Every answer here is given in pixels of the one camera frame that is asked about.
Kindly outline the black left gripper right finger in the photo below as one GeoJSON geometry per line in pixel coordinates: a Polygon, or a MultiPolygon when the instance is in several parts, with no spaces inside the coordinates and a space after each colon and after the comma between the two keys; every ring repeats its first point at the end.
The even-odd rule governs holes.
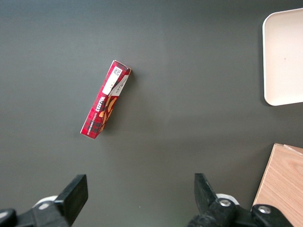
{"type": "Polygon", "coordinates": [[[277,208],[267,204],[242,208],[234,197],[214,192],[204,174],[195,174],[194,194],[199,214],[188,227],[291,227],[277,208]]]}

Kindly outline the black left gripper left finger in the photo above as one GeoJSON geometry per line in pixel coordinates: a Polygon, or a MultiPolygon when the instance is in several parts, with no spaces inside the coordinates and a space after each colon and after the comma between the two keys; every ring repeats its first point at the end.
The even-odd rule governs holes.
{"type": "Polygon", "coordinates": [[[71,227],[88,200],[86,175],[77,175],[59,195],[40,199],[30,210],[17,214],[0,210],[2,227],[71,227]]]}

